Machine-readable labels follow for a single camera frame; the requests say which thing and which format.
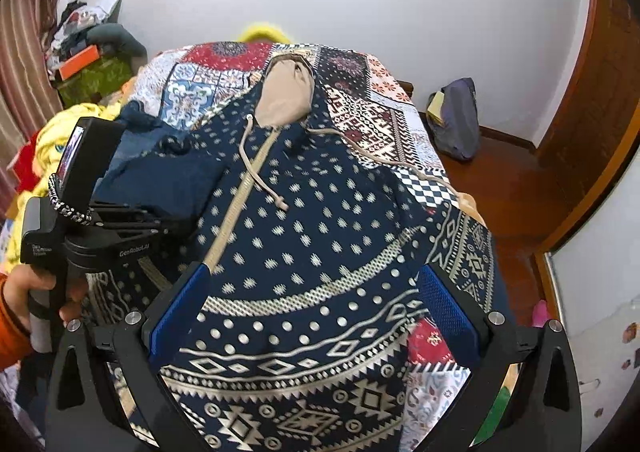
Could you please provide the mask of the orange sleeve forearm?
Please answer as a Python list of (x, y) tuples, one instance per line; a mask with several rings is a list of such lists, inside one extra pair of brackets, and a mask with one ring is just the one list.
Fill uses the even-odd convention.
[(1, 364), (5, 370), (32, 353), (29, 334), (28, 284), (15, 268), (1, 278)]

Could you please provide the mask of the left hand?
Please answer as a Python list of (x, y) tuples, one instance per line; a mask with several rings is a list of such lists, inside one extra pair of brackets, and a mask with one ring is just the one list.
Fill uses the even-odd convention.
[[(32, 290), (49, 291), (55, 287), (56, 277), (28, 264), (17, 265), (4, 279), (1, 296), (13, 320), (25, 333), (30, 332), (28, 294)], [(81, 304), (88, 293), (88, 283), (84, 277), (69, 279), (66, 286), (66, 304), (58, 311), (64, 324), (78, 319)]]

